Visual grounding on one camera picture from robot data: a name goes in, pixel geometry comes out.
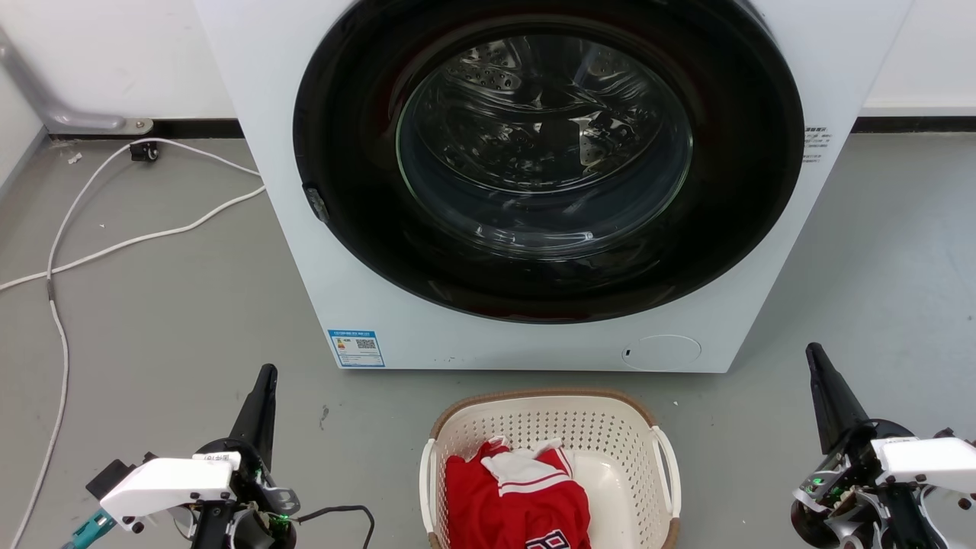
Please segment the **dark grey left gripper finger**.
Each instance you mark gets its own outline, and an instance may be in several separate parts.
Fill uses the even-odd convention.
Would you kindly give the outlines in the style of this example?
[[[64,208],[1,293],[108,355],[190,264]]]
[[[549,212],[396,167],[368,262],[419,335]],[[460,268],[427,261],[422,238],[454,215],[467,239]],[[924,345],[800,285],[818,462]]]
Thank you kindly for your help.
[[[273,458],[277,389],[278,368],[273,364],[262,365],[253,390],[244,400],[229,435],[231,440],[254,448],[255,454],[268,470],[271,469]]]

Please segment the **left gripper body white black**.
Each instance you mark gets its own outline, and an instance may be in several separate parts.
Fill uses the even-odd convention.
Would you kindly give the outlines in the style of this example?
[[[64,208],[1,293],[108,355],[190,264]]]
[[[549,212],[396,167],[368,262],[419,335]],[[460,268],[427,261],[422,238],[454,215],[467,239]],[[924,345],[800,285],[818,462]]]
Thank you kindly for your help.
[[[272,452],[267,442],[217,440],[191,457],[112,465],[101,511],[139,534],[154,515],[184,509],[191,549],[295,549],[300,500],[272,479]]]

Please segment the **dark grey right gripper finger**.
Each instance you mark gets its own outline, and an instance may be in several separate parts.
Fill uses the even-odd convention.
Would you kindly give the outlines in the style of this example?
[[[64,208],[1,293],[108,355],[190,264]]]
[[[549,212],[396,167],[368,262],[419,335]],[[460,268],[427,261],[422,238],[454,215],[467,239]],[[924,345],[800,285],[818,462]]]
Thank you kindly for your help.
[[[820,449],[829,455],[849,432],[868,421],[868,414],[821,344],[808,344],[806,358]]]

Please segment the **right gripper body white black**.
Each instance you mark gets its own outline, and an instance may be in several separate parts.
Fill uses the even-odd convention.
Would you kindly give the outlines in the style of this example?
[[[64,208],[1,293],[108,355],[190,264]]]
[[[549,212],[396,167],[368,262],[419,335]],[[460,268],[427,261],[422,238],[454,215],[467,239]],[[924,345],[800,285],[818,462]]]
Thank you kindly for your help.
[[[926,504],[938,491],[976,511],[976,444],[870,419],[827,439],[792,494],[791,524],[815,549],[949,549]]]

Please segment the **cream perforated plastic laundry basket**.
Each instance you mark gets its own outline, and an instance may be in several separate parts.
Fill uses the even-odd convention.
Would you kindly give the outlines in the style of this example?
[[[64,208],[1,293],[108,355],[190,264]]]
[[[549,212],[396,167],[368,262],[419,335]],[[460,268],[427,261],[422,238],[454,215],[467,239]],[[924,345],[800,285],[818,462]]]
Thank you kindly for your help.
[[[473,458],[492,435],[510,448],[563,442],[588,496],[592,549],[677,549],[679,463],[646,407],[620,390],[510,390],[447,407],[419,459],[419,511],[430,549],[452,549],[447,460]]]

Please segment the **blue energy label sticker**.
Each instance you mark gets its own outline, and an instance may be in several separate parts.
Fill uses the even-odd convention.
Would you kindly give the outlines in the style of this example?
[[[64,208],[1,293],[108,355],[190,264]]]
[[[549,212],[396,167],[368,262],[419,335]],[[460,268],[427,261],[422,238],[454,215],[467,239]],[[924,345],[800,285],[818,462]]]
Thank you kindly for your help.
[[[339,368],[384,368],[386,366],[375,332],[329,329],[327,335]]]

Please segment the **red and white jersey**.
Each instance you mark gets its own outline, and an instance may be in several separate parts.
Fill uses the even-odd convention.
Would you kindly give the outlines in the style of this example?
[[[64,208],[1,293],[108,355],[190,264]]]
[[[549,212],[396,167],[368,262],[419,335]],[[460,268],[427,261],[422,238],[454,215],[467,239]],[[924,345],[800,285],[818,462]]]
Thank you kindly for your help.
[[[592,549],[589,497],[559,438],[510,448],[494,435],[470,459],[450,456],[445,480],[452,549]]]

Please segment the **small text sticker on washer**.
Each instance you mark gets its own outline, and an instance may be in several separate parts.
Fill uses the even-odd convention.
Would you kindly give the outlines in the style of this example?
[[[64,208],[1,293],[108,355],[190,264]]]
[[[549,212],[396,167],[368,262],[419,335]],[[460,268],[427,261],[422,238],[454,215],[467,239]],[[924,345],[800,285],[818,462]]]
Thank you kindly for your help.
[[[804,146],[802,162],[819,163],[832,142],[832,132],[826,127],[806,127],[804,129]]]

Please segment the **round black glass washer door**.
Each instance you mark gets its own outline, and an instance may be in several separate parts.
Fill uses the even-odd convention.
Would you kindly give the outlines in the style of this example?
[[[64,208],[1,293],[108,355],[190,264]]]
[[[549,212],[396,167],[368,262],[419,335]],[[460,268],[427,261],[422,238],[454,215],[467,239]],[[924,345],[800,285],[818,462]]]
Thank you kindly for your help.
[[[794,194],[804,129],[746,0],[356,0],[293,142],[315,216],[378,277],[544,326],[731,270]]]

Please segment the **white front-load washing machine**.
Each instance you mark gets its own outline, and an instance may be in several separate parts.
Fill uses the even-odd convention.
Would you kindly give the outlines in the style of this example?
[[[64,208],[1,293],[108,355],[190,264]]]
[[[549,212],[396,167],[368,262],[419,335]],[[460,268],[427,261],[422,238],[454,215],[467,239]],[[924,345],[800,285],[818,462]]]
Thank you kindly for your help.
[[[322,334],[377,335],[384,368],[356,371],[723,373],[794,247],[913,0],[746,0],[796,80],[804,128],[826,127],[781,218],[710,284],[635,315],[592,323],[515,323],[460,313],[378,277],[315,216],[297,171],[297,90],[313,54],[356,0],[195,0],[217,68]],[[330,365],[338,366],[332,354]]]

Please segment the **grey bent wall pipe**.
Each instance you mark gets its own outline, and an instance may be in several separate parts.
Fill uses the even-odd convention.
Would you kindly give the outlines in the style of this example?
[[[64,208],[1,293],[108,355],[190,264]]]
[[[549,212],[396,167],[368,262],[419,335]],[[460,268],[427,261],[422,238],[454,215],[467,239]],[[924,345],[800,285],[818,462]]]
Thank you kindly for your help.
[[[3,66],[24,100],[34,109],[42,125],[60,136],[143,136],[153,131],[151,118],[95,114],[63,103],[53,94],[15,48],[10,36],[0,27],[0,66]]]

